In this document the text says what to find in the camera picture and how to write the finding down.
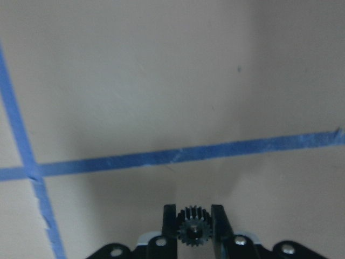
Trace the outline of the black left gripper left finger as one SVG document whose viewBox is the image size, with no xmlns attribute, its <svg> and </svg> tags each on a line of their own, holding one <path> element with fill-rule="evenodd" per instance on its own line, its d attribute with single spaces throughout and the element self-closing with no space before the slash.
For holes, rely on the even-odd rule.
<svg viewBox="0 0 345 259">
<path fill-rule="evenodd" d="M 161 234 L 150 239 L 147 258 L 178 258 L 176 205 L 164 205 Z"/>
</svg>

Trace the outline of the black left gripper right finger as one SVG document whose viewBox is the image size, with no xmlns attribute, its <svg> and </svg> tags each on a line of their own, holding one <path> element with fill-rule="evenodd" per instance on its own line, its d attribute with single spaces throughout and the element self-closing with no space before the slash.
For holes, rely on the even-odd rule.
<svg viewBox="0 0 345 259">
<path fill-rule="evenodd" d="M 253 241 L 235 234 L 222 205 L 211 206 L 212 243 L 216 258 L 259 258 Z"/>
</svg>

